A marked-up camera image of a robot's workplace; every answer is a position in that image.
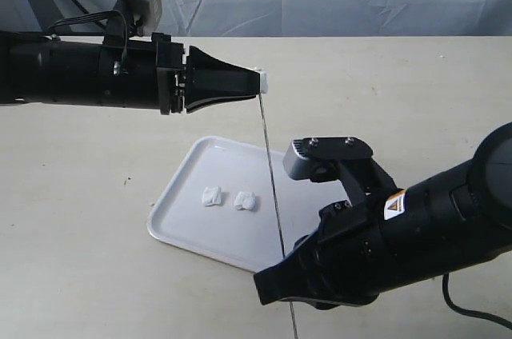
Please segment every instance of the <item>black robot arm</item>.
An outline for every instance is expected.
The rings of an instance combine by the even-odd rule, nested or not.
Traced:
[[[512,123],[473,159],[398,189],[354,138],[292,142],[290,177],[341,180],[350,201],[320,210],[318,228],[254,275],[262,304],[367,305],[382,292],[477,265],[512,250]]]
[[[45,102],[160,109],[162,114],[255,98],[263,75],[152,33],[161,0],[57,21],[45,34],[0,31],[0,103]],[[59,27],[107,19],[102,44],[64,42]],[[151,35],[151,42],[130,39]]]

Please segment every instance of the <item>white table surface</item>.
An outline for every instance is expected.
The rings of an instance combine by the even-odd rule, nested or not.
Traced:
[[[512,38],[186,42],[267,70],[273,149],[310,135],[356,135],[402,186],[470,158],[512,121]],[[3,106],[0,131],[0,337],[293,337],[288,306],[260,306],[250,274],[146,231],[150,203],[195,140],[214,134],[263,146],[258,101],[168,117]],[[511,319],[511,275],[510,254],[460,271],[453,299]],[[364,308],[296,312],[300,338],[510,337],[452,313],[440,278]]]

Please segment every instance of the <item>yellow warning sticker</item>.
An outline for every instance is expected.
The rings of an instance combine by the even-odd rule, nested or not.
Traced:
[[[406,191],[403,189],[395,195],[388,197],[386,204],[384,205],[384,220],[387,221],[392,217],[397,217],[401,213],[406,211],[405,204]]]

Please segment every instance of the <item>plastic tray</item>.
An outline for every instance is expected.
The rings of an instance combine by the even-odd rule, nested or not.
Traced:
[[[345,200],[341,183],[293,181],[283,153],[271,152],[286,252],[318,226],[318,211]],[[222,187],[219,206],[201,204],[207,186]],[[257,195],[255,210],[236,210],[238,191]],[[281,261],[277,219],[266,151],[219,137],[198,140],[148,219],[150,234],[167,244],[257,272]]]

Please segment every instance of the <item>screw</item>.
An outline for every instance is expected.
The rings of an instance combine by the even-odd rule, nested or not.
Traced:
[[[121,63],[118,61],[114,62],[114,76],[117,77],[121,73]]]
[[[310,147],[318,146],[318,138],[311,138],[308,144],[310,145]]]

